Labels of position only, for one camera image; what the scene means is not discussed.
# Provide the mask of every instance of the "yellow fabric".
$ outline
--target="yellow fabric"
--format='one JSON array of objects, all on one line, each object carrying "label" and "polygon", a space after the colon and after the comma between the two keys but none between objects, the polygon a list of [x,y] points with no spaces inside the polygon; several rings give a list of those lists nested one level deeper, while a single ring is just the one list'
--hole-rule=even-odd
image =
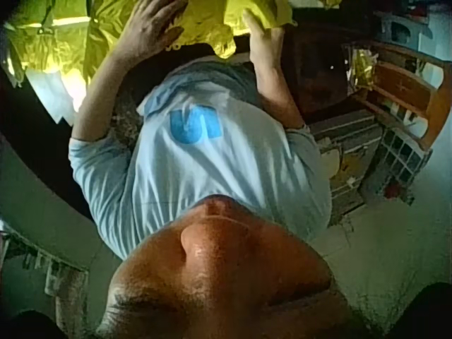
[{"label": "yellow fabric", "polygon": [[334,6],[340,5],[342,0],[320,0],[323,2],[323,5],[326,9],[332,8]]},{"label": "yellow fabric", "polygon": [[236,50],[234,36],[249,33],[242,20],[246,8],[261,20],[264,28],[292,23],[292,8],[287,0],[190,0],[184,15],[174,22],[184,32],[172,48],[206,43],[219,57],[229,58]]},{"label": "yellow fabric", "polygon": [[[136,0],[93,0],[90,15],[86,0],[23,1],[13,17],[8,36],[20,59],[15,67],[61,72],[76,110],[86,83],[117,42]],[[248,30],[242,13],[249,8],[265,28],[292,22],[288,0],[189,0],[173,25],[185,31],[170,49],[207,43],[224,59],[235,53],[235,35]]]}]

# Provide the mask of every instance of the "person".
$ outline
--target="person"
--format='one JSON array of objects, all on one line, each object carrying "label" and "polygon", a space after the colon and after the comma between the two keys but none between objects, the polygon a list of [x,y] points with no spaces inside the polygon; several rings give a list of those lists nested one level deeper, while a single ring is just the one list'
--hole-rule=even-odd
[{"label": "person", "polygon": [[281,71],[282,28],[264,30],[245,11],[255,74],[191,64],[140,105],[133,154],[109,131],[124,76],[178,38],[183,30],[168,27],[185,6],[136,4],[73,126],[74,179],[101,238],[124,260],[95,333],[320,338],[352,312],[306,243],[326,228],[331,193]]}]

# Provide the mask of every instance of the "light blue t-shirt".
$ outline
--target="light blue t-shirt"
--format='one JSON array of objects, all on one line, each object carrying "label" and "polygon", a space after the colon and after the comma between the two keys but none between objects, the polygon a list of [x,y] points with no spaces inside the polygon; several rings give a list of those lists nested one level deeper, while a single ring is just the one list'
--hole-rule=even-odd
[{"label": "light blue t-shirt", "polygon": [[314,138],[307,128],[284,130],[259,101],[245,68],[194,64],[144,99],[133,154],[112,132],[94,143],[71,139],[73,177],[117,256],[212,195],[303,240],[326,228],[331,193]]}]

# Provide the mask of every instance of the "cheek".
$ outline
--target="cheek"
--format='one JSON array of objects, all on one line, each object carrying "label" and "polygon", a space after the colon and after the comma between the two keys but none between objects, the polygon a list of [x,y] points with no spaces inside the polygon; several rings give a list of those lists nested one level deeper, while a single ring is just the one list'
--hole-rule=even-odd
[{"label": "cheek", "polygon": [[326,262],[310,246],[281,227],[265,227],[261,246],[263,262],[272,273],[270,281],[275,293],[309,294],[329,287],[331,271]]},{"label": "cheek", "polygon": [[173,286],[184,260],[179,235],[171,229],[159,232],[147,238],[120,265],[110,290],[121,288],[131,294],[140,290],[171,290],[168,287]]}]

